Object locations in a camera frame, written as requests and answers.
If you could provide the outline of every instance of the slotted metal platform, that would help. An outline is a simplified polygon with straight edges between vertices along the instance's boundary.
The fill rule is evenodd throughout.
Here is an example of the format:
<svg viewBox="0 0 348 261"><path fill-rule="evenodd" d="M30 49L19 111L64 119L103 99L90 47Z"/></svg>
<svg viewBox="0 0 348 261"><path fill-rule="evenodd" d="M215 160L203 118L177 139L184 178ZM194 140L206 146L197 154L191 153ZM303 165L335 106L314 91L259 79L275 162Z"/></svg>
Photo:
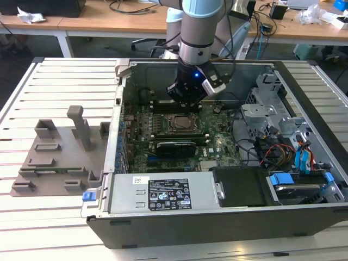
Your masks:
<svg viewBox="0 0 348 261"><path fill-rule="evenodd" d="M91 126L98 126L101 121L111 118L115 63L116 59L64 58L33 63L1 111L1 261L23 258L35 261L347 258L348 222L336 224L313 237L109 250L80 217L80 196L11 197L11 186L36 136L34 126L38 119L52 118L56 126L72 126L71 120L66 117L70 105L82 105L83 116ZM346 107L342 105L343 99L335 96L340 94L336 87L321 76L316 67L302 62L287 62L286 66L295 74L306 94L312 97L323 117L327 117L332 130L336 135L341 134L341 141L344 141L348 117ZM339 118L335 120L333 116L337 115ZM275 257L274 252L286 252L290 256Z"/></svg>
<svg viewBox="0 0 348 261"><path fill-rule="evenodd" d="M348 151L347 96L320 67L310 66L306 61L287 61L284 64L337 139ZM301 116L301 112L291 97L288 96L287 99L296 115Z"/></svg>

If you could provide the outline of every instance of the sticker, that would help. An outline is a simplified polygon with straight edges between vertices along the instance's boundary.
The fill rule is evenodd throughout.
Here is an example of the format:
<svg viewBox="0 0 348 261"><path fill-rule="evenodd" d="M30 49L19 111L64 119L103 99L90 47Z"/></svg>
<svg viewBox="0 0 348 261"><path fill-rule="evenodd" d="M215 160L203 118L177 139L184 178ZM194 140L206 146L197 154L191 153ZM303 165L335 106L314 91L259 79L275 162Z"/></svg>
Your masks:
<svg viewBox="0 0 348 261"><path fill-rule="evenodd" d="M148 181L148 198L148 208L151 211L192 208L188 179Z"/></svg>
<svg viewBox="0 0 348 261"><path fill-rule="evenodd" d="M133 184L147 184L148 181L150 180L149 176L133 176Z"/></svg>

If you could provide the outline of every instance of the blue latch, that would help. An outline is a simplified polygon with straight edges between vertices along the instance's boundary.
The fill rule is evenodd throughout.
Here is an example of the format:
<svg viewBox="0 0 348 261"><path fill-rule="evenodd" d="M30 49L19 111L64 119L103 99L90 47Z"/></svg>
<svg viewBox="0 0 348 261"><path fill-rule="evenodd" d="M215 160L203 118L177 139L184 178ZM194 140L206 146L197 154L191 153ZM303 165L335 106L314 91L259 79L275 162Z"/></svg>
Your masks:
<svg viewBox="0 0 348 261"><path fill-rule="evenodd" d="M295 154L295 166L296 166L296 168L300 167L300 160L301 160L301 151L299 148Z"/></svg>
<svg viewBox="0 0 348 261"><path fill-rule="evenodd" d="M330 183L331 181L334 180L332 177L332 174L330 172L325 173L324 176L325 176L328 183Z"/></svg>
<svg viewBox="0 0 348 261"><path fill-rule="evenodd" d="M294 184L294 180L290 173L275 173L270 178L271 178L273 186Z"/></svg>
<svg viewBox="0 0 348 261"><path fill-rule="evenodd" d="M306 174L309 174L309 171L307 171L307 159L309 157L309 153L307 151L303 152L302 160L301 160L301 165L300 165L300 170L305 171Z"/></svg>
<svg viewBox="0 0 348 261"><path fill-rule="evenodd" d="M96 192L83 192L82 194L82 201L87 202L87 201L96 201Z"/></svg>

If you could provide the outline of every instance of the motherboard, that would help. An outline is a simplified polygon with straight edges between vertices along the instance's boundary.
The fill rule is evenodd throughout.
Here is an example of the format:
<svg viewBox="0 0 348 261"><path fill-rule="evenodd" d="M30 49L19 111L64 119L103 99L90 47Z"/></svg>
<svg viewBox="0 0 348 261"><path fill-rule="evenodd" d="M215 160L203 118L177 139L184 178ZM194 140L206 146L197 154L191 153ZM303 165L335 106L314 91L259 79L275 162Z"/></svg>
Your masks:
<svg viewBox="0 0 348 261"><path fill-rule="evenodd" d="M125 103L129 173L208 171L241 164L231 111L214 102L190 113Z"/></svg>

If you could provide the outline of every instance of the power adapter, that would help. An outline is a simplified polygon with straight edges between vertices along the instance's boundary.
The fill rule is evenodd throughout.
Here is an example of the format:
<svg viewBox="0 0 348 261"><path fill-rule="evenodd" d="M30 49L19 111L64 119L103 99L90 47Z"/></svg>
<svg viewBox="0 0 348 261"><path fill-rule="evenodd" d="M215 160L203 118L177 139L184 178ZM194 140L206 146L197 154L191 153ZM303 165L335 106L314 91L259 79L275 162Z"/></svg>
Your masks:
<svg viewBox="0 0 348 261"><path fill-rule="evenodd" d="M277 19L277 20L281 20L283 19L285 12L287 11L288 6L287 5L283 5L283 4L274 4L271 7L271 11L270 11L270 17L272 19Z"/></svg>
<svg viewBox="0 0 348 261"><path fill-rule="evenodd" d="M268 33L270 34L272 32L273 29L273 25L268 24L268 23L262 23L260 25L260 29L262 30L263 33Z"/></svg>

